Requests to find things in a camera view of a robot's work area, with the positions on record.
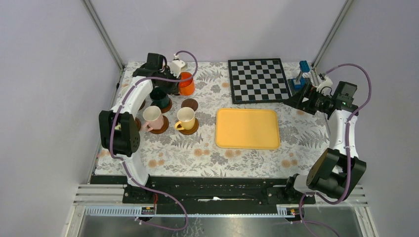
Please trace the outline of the dark green mug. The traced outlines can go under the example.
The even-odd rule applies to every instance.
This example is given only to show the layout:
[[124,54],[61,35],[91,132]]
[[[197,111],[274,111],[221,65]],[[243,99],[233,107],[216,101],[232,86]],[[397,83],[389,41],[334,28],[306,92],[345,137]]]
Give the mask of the dark green mug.
[[152,90],[150,93],[150,99],[152,100],[152,104],[159,107],[160,109],[164,109],[170,105],[170,99],[168,95],[159,87],[155,87]]

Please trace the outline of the orange mug black handle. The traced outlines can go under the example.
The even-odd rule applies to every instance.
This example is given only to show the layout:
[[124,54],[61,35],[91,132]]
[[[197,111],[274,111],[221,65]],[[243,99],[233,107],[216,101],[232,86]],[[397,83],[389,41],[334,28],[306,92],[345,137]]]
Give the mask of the orange mug black handle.
[[195,83],[192,74],[189,72],[180,73],[182,82],[179,83],[179,94],[190,96],[195,92]]

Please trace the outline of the dark wood grain coaster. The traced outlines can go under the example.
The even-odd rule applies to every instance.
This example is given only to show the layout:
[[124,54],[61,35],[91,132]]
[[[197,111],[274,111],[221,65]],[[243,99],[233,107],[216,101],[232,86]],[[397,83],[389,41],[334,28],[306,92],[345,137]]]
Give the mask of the dark wood grain coaster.
[[182,103],[181,103],[181,108],[190,108],[193,111],[196,111],[199,107],[198,102],[195,99],[185,99]]

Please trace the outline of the yellow mug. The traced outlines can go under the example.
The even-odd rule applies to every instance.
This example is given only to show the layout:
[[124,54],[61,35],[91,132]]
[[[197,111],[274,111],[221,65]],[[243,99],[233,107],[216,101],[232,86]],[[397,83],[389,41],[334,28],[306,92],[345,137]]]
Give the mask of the yellow mug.
[[190,107],[181,108],[177,114],[177,123],[174,125],[176,130],[191,130],[195,125],[195,111]]

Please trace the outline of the pink mug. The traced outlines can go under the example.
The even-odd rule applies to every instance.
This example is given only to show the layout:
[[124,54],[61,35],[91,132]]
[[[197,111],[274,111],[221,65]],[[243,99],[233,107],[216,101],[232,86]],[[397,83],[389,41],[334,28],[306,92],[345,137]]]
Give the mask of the pink mug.
[[164,125],[164,118],[161,109],[158,106],[147,107],[142,114],[145,122],[142,130],[150,132],[152,130],[160,130]]

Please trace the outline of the brown coaster bottom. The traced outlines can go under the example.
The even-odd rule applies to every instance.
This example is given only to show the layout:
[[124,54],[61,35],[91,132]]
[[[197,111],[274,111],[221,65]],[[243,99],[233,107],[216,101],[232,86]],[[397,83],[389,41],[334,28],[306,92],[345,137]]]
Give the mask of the brown coaster bottom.
[[164,120],[164,123],[163,123],[163,126],[160,129],[151,129],[151,126],[150,125],[147,125],[148,132],[151,132],[153,134],[162,134],[162,133],[164,133],[168,129],[168,127],[169,127],[169,120],[168,120],[168,118],[166,116],[163,116],[163,120]]

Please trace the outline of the light brown coaster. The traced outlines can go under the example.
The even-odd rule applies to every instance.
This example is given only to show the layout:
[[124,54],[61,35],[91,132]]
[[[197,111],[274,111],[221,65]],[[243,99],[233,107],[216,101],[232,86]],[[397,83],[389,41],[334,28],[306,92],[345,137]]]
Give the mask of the light brown coaster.
[[199,128],[199,121],[198,119],[195,119],[195,123],[192,129],[189,129],[189,130],[183,129],[183,130],[179,130],[179,132],[183,135],[192,135],[195,132],[197,132],[198,128]]

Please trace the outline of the yellow plastic tray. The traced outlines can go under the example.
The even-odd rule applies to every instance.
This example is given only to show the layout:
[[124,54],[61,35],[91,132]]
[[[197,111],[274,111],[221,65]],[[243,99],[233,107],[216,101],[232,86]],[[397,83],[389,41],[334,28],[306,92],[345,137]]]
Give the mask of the yellow plastic tray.
[[263,109],[219,109],[215,143],[220,148],[276,150],[281,143],[277,113]]

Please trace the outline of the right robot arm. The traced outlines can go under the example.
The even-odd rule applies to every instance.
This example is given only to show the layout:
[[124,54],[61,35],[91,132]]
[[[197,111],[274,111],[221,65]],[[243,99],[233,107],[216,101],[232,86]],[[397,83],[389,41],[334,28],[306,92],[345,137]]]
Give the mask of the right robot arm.
[[306,84],[284,104],[309,114],[322,112],[330,126],[330,145],[320,155],[307,175],[289,178],[283,190],[284,199],[298,202],[303,193],[316,192],[332,202],[345,200],[366,171],[366,163],[359,159],[355,147],[354,127],[358,106],[353,104],[357,86],[341,81],[332,96],[323,95],[311,84]]

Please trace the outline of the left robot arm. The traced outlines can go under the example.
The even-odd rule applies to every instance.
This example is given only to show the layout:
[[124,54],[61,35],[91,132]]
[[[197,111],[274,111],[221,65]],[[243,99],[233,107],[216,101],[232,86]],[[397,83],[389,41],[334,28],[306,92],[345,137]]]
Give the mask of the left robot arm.
[[153,189],[147,186],[150,177],[140,158],[140,129],[136,114],[154,88],[165,82],[170,89],[182,82],[180,73],[187,63],[180,59],[181,51],[169,61],[161,54],[149,53],[147,61],[132,73],[130,84],[120,100],[108,111],[99,114],[101,146],[125,171],[128,184],[135,186],[134,196],[142,203],[153,198]]

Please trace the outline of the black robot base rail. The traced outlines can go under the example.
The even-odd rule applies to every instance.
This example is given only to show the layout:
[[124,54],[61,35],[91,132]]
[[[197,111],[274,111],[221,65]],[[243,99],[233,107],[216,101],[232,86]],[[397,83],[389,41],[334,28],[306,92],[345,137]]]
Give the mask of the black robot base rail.
[[146,213],[192,215],[275,215],[277,207],[298,208],[302,193],[288,186],[289,178],[149,177],[147,191],[123,176],[93,175],[94,185],[122,185],[125,204],[146,204]]

